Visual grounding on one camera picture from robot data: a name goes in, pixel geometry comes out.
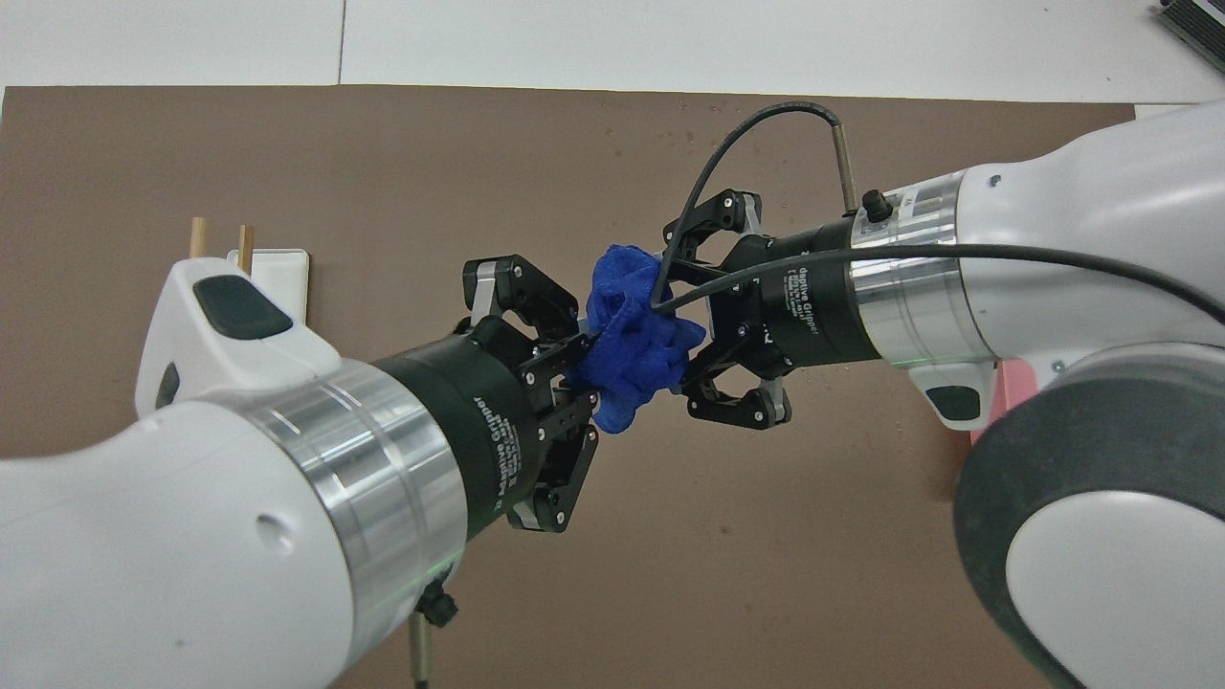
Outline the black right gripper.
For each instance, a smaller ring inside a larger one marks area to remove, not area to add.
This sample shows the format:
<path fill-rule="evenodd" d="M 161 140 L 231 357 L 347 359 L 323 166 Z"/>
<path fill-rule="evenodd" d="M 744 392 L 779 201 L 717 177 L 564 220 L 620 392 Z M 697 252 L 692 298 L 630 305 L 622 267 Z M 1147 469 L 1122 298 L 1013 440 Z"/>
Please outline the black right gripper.
<path fill-rule="evenodd" d="M 853 218 L 780 238 L 757 235 L 762 219 L 758 192 L 726 189 L 691 210 L 687 219 L 662 228 L 665 248 L 677 254 L 665 280 L 715 280 L 760 264 L 849 248 Z M 741 235 L 722 264 L 699 259 L 699 246 L 718 232 Z M 797 367 L 840 365 L 880 359 L 858 311 L 849 264 L 791 267 L 756 278 L 740 291 L 708 298 L 712 345 L 702 349 L 679 381 L 690 417 L 739 428 L 766 429 L 793 419 L 783 379 Z M 761 376 L 757 387 L 731 396 L 715 380 L 733 367 Z"/>

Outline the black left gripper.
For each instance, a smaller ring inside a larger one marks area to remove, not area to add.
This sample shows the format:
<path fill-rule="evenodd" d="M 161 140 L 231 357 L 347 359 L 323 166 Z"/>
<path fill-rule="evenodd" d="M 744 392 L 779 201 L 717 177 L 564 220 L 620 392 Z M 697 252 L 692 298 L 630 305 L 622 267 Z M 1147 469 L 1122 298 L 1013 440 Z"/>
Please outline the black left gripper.
<path fill-rule="evenodd" d="M 568 379 L 597 340 L 578 302 L 521 255 L 464 264 L 469 319 L 445 337 L 375 362 L 443 432 L 461 471 L 467 533 L 494 520 L 564 533 L 599 444 L 598 394 Z"/>

